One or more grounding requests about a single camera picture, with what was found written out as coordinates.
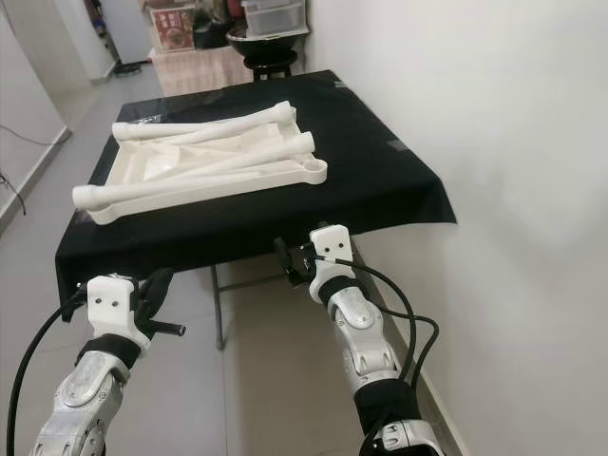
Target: white wall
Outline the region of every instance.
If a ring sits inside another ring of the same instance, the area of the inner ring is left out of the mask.
[[[309,6],[308,70],[333,69],[437,172],[458,217],[358,244],[439,320],[426,376],[465,452],[603,454],[608,4]]]
[[[40,143],[53,143],[65,129],[26,55],[0,13],[0,123]],[[48,148],[0,130],[0,168],[19,187]],[[13,197],[0,186],[0,214]]]
[[[51,96],[90,86],[54,0],[4,0],[23,51]]]
[[[55,0],[89,79],[99,80],[114,67],[114,58],[95,32],[83,0]]]

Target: storage box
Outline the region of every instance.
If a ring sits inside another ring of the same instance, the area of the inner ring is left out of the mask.
[[[150,8],[156,51],[174,52],[194,48],[194,8],[194,5],[169,9]]]
[[[247,36],[270,35],[306,27],[305,0],[247,0],[242,2]]]

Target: table leg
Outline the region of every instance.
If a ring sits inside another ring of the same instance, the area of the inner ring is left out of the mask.
[[[216,265],[211,266],[211,280],[213,282],[213,299],[216,307],[216,348],[224,349],[224,331],[221,326],[221,301],[219,300],[219,281]]]

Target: white rod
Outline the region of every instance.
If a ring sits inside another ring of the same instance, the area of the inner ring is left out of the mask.
[[[269,124],[272,122],[285,122],[292,117],[292,108],[289,102],[282,102],[264,109],[262,111],[255,112],[248,116],[236,117],[234,119],[227,119],[224,123],[127,123],[127,122],[116,122],[112,125],[112,135],[117,141],[130,141],[130,140],[151,140],[159,138],[160,141],[166,142],[168,140],[176,141],[178,138],[182,138],[190,133],[207,132],[208,135],[212,135],[209,139],[215,139],[220,137],[226,137],[225,133],[221,133],[223,129],[227,129],[227,125],[233,125],[236,133],[228,134],[227,136],[233,136],[237,133],[247,130],[253,126],[259,124]],[[174,138],[164,138],[168,136],[175,136]],[[209,139],[203,139],[201,141],[195,141],[201,143],[202,141],[209,141]],[[171,142],[184,144],[188,142]]]
[[[255,112],[248,116],[234,119],[227,123],[217,123],[209,125],[200,131],[186,133],[170,138],[159,139],[158,142],[165,144],[184,145],[203,143],[205,141],[219,140],[236,136],[243,131],[249,130],[258,125],[287,122],[292,117],[292,107],[289,102],[276,104],[270,109]]]
[[[197,166],[167,178],[168,181],[202,176],[223,171],[236,171],[246,166],[255,166],[268,162],[285,160],[294,155],[311,154],[314,152],[314,139],[310,131],[294,136],[284,143],[270,147],[253,149],[240,154],[238,157],[215,161],[205,166]]]
[[[261,175],[260,172],[204,176],[189,180],[158,180],[154,182],[131,183],[124,185],[80,185],[72,189],[72,200],[77,209],[96,211],[125,200],[151,197],[159,193],[187,190],[205,185],[226,182],[246,181]]]

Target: black stool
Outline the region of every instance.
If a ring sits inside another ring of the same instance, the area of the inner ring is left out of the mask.
[[[262,75],[267,79],[272,79],[273,74],[283,73],[285,77],[292,75],[289,66],[297,60],[297,52],[287,50],[273,54],[260,54],[246,57],[243,63],[254,71],[254,81],[261,81]]]

